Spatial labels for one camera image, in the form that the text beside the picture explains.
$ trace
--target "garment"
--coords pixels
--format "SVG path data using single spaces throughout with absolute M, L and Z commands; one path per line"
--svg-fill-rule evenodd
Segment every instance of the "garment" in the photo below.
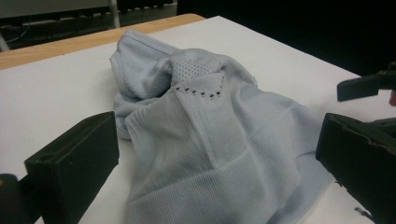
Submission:
M 296 223 L 332 179 L 321 120 L 236 60 L 127 31 L 110 61 L 136 155 L 129 223 Z

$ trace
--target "white tabletop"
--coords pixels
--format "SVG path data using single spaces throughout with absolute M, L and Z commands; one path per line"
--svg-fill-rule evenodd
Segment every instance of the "white tabletop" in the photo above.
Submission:
M 338 103 L 336 85 L 356 75 L 221 17 L 151 36 L 181 49 L 229 55 L 257 78 L 260 89 L 288 96 L 322 117 L 326 112 L 362 121 L 396 117 L 389 91 Z M 0 173 L 21 179 L 25 159 L 79 121 L 112 110 L 118 88 L 109 57 L 115 50 L 112 43 L 0 71 Z M 124 223 L 133 158 L 132 144 L 120 140 L 120 164 L 80 223 Z M 371 223 L 354 211 L 357 206 L 331 184 L 302 223 Z

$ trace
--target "wooden table edge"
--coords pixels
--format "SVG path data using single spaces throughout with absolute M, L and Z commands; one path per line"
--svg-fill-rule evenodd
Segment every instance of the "wooden table edge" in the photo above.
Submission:
M 149 34 L 196 21 L 202 21 L 204 19 L 204 17 L 199 15 L 184 14 L 166 19 L 125 26 L 119 29 L 112 29 L 90 35 L 82 35 L 65 40 L 54 41 L 24 49 L 0 52 L 0 70 L 48 59 L 81 49 L 88 49 L 117 42 L 126 30 L 134 29 L 141 33 Z

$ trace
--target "fabric fold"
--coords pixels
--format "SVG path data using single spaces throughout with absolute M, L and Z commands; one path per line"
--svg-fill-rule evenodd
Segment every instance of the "fabric fold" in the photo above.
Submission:
M 128 31 L 110 60 L 137 157 L 130 223 L 296 223 L 332 179 L 321 120 L 233 58 Z

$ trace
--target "gray fabric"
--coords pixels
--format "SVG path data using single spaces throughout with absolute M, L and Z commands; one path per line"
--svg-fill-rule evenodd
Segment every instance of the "gray fabric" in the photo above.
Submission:
M 296 223 L 332 179 L 321 120 L 236 60 L 127 31 L 110 61 L 137 157 L 128 223 Z

